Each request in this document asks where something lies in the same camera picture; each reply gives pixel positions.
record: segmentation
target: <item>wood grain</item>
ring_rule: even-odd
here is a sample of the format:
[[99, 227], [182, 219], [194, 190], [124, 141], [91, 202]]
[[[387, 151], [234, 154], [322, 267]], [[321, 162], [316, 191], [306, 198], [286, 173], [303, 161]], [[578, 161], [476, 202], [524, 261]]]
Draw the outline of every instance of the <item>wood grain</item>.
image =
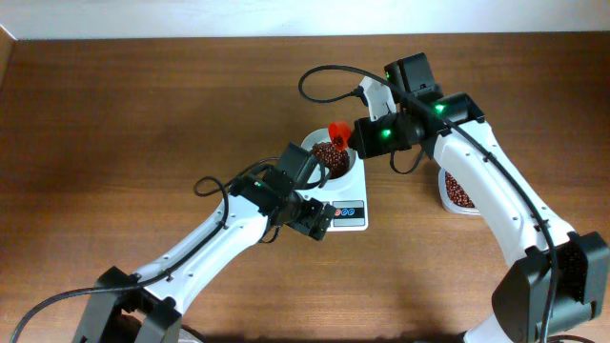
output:
[[[132, 271], [178, 242], [219, 199], [192, 195], [337, 119], [358, 100], [300, 98], [307, 69], [381, 73], [425, 51], [445, 93], [467, 91], [539, 195], [580, 233], [610, 240], [610, 34], [17, 42], [0, 92], [0, 337], [41, 299]], [[312, 77], [330, 96], [359, 76]], [[404, 153], [404, 168], [415, 152]], [[446, 212], [437, 166], [366, 162], [370, 227], [315, 242], [284, 230], [239, 255], [185, 323], [208, 335], [373, 339], [459, 333], [491, 311], [507, 272], [480, 218]], [[36, 316], [23, 342], [71, 339], [86, 297]], [[574, 333], [598, 342], [610, 310]]]
[[9, 65], [9, 57], [13, 43], [14, 40], [9, 33], [0, 26], [0, 89], [2, 89], [4, 73]]

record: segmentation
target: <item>clear plastic container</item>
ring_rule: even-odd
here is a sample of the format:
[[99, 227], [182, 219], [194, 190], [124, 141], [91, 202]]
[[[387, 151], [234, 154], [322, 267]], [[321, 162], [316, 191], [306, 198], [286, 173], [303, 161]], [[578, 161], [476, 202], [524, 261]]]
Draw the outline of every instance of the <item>clear plastic container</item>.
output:
[[442, 207], [447, 210], [447, 212], [456, 213], [456, 214], [468, 214], [468, 215], [480, 215], [476, 208], [470, 209], [458, 206], [454, 204], [453, 201], [449, 198], [447, 194], [447, 184], [445, 182], [445, 174], [446, 170], [441, 169], [438, 172], [438, 190], [440, 191], [440, 200], [442, 200]]

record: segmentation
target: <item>red scoop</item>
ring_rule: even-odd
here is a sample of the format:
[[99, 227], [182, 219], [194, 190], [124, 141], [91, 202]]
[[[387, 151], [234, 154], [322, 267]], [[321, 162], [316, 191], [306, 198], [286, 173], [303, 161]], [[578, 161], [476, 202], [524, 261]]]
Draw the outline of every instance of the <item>red scoop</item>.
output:
[[347, 149], [347, 140], [352, 135], [352, 129], [346, 122], [337, 121], [329, 124], [328, 135], [331, 137], [331, 142], [338, 151]]

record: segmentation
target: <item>white backdrop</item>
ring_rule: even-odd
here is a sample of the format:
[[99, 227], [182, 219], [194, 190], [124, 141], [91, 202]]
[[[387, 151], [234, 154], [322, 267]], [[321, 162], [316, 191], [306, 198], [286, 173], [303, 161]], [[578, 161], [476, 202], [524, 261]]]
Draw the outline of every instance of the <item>white backdrop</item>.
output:
[[610, 0], [0, 0], [18, 39], [610, 30]]

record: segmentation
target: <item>brown wooden surface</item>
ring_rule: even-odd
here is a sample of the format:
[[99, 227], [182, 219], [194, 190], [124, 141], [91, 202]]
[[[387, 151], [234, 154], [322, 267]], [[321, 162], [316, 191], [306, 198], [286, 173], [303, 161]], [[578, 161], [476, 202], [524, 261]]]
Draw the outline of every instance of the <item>brown wooden surface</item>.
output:
[[10, 52], [12, 51], [12, 37], [0, 27], [0, 88], [2, 88], [2, 79], [9, 64]]
[[[540, 196], [580, 233], [610, 240], [610, 34], [18, 42], [0, 93], [0, 339], [48, 295], [133, 271], [203, 221], [228, 179], [288, 141], [368, 115], [356, 99], [300, 98], [311, 67], [382, 73], [425, 51], [445, 93], [467, 91]], [[312, 77], [314, 95], [361, 77]], [[405, 156], [412, 158], [414, 152]], [[459, 333], [491, 311], [505, 275], [480, 218], [440, 205], [437, 166], [366, 162], [370, 226], [322, 242], [286, 229], [239, 255], [194, 301], [206, 334], [374, 338]], [[66, 342], [87, 297], [54, 305], [23, 342]], [[574, 330], [607, 342], [610, 307]]]

